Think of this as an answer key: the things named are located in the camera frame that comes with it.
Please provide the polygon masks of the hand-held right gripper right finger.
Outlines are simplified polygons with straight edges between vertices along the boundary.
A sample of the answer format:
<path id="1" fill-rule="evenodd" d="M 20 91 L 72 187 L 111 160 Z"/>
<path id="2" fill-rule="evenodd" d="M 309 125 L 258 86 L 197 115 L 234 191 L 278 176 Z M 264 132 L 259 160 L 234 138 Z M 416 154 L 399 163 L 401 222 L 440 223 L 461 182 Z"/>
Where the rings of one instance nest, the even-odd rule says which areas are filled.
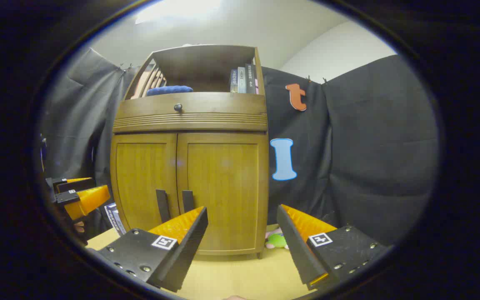
<path id="1" fill-rule="evenodd" d="M 336 228 L 307 213 L 280 205 L 277 221 L 300 279 L 308 289 L 346 283 L 390 250 L 358 228 Z"/>

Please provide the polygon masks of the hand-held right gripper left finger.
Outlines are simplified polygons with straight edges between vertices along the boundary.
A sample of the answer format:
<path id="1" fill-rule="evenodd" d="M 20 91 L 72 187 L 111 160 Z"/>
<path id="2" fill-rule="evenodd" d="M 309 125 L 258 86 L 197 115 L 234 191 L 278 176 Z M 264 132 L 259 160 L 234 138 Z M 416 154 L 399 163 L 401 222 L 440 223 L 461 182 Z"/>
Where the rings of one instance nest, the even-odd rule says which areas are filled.
<path id="1" fill-rule="evenodd" d="M 97 256 L 131 278 L 177 292 L 207 226 L 207 209 L 198 207 L 151 230 L 133 228 L 100 249 Z"/>

